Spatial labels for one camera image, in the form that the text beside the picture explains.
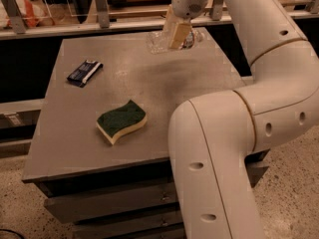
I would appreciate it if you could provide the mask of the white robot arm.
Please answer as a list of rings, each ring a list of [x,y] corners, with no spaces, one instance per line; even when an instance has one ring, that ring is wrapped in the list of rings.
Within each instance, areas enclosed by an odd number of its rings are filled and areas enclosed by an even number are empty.
[[[318,57],[278,0],[224,2],[253,82],[181,104],[168,152],[187,239],[265,239],[244,159],[317,124]]]

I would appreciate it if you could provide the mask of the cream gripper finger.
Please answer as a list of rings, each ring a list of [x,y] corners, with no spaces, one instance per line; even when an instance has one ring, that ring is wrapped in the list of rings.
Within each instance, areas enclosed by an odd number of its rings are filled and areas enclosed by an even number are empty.
[[[169,5],[167,7],[167,11],[166,11],[166,15],[165,15],[165,20],[164,20],[164,24],[162,27],[162,30],[165,33],[172,33],[175,27],[175,24],[177,22],[177,17],[173,12],[172,6]]]
[[[170,39],[168,42],[168,47],[170,49],[178,49],[189,32],[191,31],[191,25],[187,22],[176,22],[171,27]]]

